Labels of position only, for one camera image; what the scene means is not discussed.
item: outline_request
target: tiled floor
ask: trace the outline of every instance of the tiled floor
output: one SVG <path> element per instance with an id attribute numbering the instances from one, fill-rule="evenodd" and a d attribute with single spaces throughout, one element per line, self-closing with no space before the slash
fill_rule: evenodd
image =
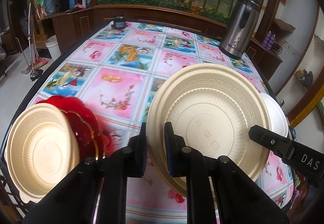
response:
<path id="1" fill-rule="evenodd" d="M 26 49 L 24 53 L 27 60 L 30 61 L 28 50 Z M 53 60 L 48 59 L 48 62 L 42 67 L 43 71 L 50 66 Z M 5 63 L 8 67 L 6 71 L 8 77 L 2 78 L 0 82 L 0 144 L 21 101 L 35 83 L 30 80 L 30 73 L 27 75 L 21 73 L 27 68 L 22 54 L 9 56 Z"/>

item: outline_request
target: pink floral tablecloth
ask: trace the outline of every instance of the pink floral tablecloth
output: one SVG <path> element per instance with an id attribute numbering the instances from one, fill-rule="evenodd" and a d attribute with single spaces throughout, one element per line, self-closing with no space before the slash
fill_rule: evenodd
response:
<path id="1" fill-rule="evenodd" d="M 259 92 L 268 93 L 246 54 L 233 60 L 218 45 L 208 37 L 164 26 L 134 22 L 124 30 L 107 26 L 49 76 L 29 106 L 56 94 L 80 98 L 97 114 L 101 129 L 113 132 L 112 153 L 139 133 L 159 87 L 186 66 L 222 64 L 242 74 Z M 290 168 L 272 152 L 256 183 L 279 207 L 292 197 Z M 186 199 L 169 188 L 148 155 L 144 177 L 128 179 L 128 223 L 186 223 L 186 209 Z"/>

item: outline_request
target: beige plastic bowl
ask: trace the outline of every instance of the beige plastic bowl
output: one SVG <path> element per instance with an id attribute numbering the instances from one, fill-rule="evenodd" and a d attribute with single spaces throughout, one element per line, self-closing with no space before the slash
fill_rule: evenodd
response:
<path id="1" fill-rule="evenodd" d="M 78 163 L 77 140 L 64 114 L 40 103 L 22 112 L 7 141 L 10 177 L 23 202 L 39 202 Z"/>
<path id="2" fill-rule="evenodd" d="M 213 158 L 229 156 L 252 180 L 267 161 L 269 150 L 248 137 L 255 124 L 271 130 L 267 108 L 255 87 L 228 67 L 185 67 L 163 83 L 150 106 L 146 134 L 151 159 L 168 185 L 186 196 L 185 178 L 172 178 L 167 170 L 165 122 L 172 122 L 188 146 Z"/>

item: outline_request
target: stainless steel thermos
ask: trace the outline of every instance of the stainless steel thermos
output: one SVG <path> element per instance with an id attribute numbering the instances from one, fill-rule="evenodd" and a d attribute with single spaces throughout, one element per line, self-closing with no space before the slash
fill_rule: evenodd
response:
<path id="1" fill-rule="evenodd" d="M 238 0 L 219 49 L 230 58 L 239 60 L 250 41 L 260 13 L 258 0 Z"/>

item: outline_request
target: red scalloped plate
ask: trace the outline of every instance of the red scalloped plate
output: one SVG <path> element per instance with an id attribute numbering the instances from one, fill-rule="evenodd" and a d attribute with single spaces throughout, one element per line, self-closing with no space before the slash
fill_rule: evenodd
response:
<path id="1" fill-rule="evenodd" d="M 80 160 L 88 156 L 105 157 L 104 143 L 97 116 L 76 97 L 54 95 L 37 103 L 50 103 L 66 115 L 76 133 L 80 149 Z"/>

